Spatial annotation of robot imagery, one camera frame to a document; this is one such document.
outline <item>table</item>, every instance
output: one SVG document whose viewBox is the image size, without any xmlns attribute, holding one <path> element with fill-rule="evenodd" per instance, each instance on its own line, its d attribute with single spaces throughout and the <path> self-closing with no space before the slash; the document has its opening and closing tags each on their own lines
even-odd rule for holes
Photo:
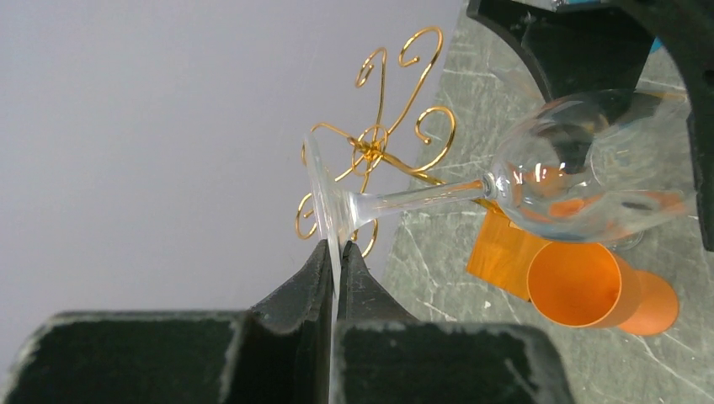
<svg viewBox="0 0 714 404">
<path fill-rule="evenodd" d="M 500 136 L 540 104 L 488 72 L 489 55 L 499 46 L 505 46 L 499 37 L 462 11 L 434 101 L 452 108 L 458 124 L 452 150 L 433 170 L 437 177 L 475 178 L 488 168 Z M 666 51 L 651 56 L 642 84 L 682 89 Z M 426 127 L 434 142 L 424 146 L 418 162 L 431 160 L 448 133 L 445 120 L 435 118 Z M 382 284 L 422 320 L 516 322 L 546 331 L 560 350 L 578 403 L 714 402 L 714 254 L 701 247 L 696 218 L 652 229 L 640 245 L 621 253 L 634 268 L 666 278 L 680 298 L 674 326 L 640 338 L 618 329 L 559 327 L 530 303 L 467 274 L 484 214 L 470 202 L 402 214 Z"/>
</svg>

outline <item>wine glass stem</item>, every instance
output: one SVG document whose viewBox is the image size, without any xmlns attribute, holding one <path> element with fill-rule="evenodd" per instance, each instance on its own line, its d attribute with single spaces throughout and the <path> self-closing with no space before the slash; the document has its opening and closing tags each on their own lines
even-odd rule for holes
<svg viewBox="0 0 714 404">
<path fill-rule="evenodd" d="M 424 189 L 395 194 L 351 194 L 350 203 L 355 229 L 385 215 L 445 204 L 459 200 L 490 199 L 492 187 L 488 180 L 478 179 L 464 183 L 445 183 Z"/>
</svg>

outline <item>orange cup rim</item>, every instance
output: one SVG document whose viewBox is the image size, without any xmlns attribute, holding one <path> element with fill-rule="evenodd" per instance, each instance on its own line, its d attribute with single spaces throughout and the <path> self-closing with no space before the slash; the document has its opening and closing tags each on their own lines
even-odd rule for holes
<svg viewBox="0 0 714 404">
<path fill-rule="evenodd" d="M 607 254 L 610 256 L 610 258 L 612 259 L 612 261 L 615 263 L 615 266 L 617 267 L 617 278 L 618 278 L 618 280 L 620 281 L 620 283 L 619 283 L 618 288 L 617 288 L 617 299 L 615 299 L 615 302 L 612 304 L 612 306 L 610 307 L 610 309 L 609 309 L 604 315 L 598 317 L 596 320 L 594 320 L 594 321 L 592 321 L 592 322 L 589 322 L 589 323 L 587 323 L 587 324 L 579 324 L 579 325 L 577 325 L 577 326 L 574 326 L 574 325 L 571 325 L 571 324 L 565 324 L 565 323 L 562 323 L 562 322 L 557 322 L 557 321 L 553 320 L 550 316 L 546 315 L 546 313 L 544 313 L 543 311 L 541 311 L 541 309 L 538 307 L 538 305 L 533 301 L 533 296 L 530 294 L 530 271 L 533 269 L 533 262 L 536 260 L 536 258 L 538 258 L 538 256 L 542 253 L 542 251 L 543 251 L 544 249 L 548 248 L 548 247 L 551 246 L 552 244 L 567 244 L 567 243 L 548 242 L 545 246 L 541 247 L 541 249 L 539 249 L 538 252 L 535 253 L 535 255 L 533 256 L 533 258 L 530 260 L 530 264 L 528 265 L 528 272 L 527 272 L 526 275 L 525 275 L 525 289 L 526 289 L 526 291 L 528 292 L 528 296 L 530 297 L 530 303 L 531 303 L 531 304 L 533 305 L 533 307 L 535 307 L 535 309 L 541 314 L 541 316 L 544 316 L 545 318 L 547 318 L 547 319 L 550 320 L 551 322 L 554 322 L 554 323 L 556 323 L 556 324 L 558 324 L 558 325 L 560 325 L 560 326 L 571 327 L 571 328 L 586 328 L 586 327 L 592 327 L 592 326 L 598 324 L 599 322 L 602 322 L 603 319 L 607 318 L 607 316 L 609 316 L 610 313 L 612 313 L 612 311 L 617 307 L 617 304 L 620 303 L 620 298 L 622 297 L 622 270 L 620 269 L 620 264 L 617 262 L 617 259 L 615 259 L 615 254 L 612 253 L 612 251 L 610 251 L 609 249 L 607 249 L 607 247 L 603 246 L 602 244 L 599 244 L 599 243 L 588 243 L 588 244 L 596 245 L 596 246 L 600 247 L 601 249 L 603 249 L 603 250 L 605 250 L 605 251 L 607 252 Z"/>
</svg>

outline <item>wooden block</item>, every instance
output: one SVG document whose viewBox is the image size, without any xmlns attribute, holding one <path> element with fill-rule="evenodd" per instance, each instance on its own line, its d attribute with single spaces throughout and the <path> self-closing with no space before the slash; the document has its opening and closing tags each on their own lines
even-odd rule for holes
<svg viewBox="0 0 714 404">
<path fill-rule="evenodd" d="M 489 210 L 466 271 L 524 300 L 528 266 L 547 240 L 520 230 L 498 210 Z"/>
</svg>

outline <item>orange plastic cup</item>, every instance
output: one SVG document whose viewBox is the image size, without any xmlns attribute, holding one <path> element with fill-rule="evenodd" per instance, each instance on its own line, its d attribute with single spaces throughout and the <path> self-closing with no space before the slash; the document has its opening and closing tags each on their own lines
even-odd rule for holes
<svg viewBox="0 0 714 404">
<path fill-rule="evenodd" d="M 666 331 L 679 314 L 672 286 L 600 244 L 545 245 L 526 283 L 533 306 L 566 327 L 619 327 L 647 336 Z"/>
</svg>

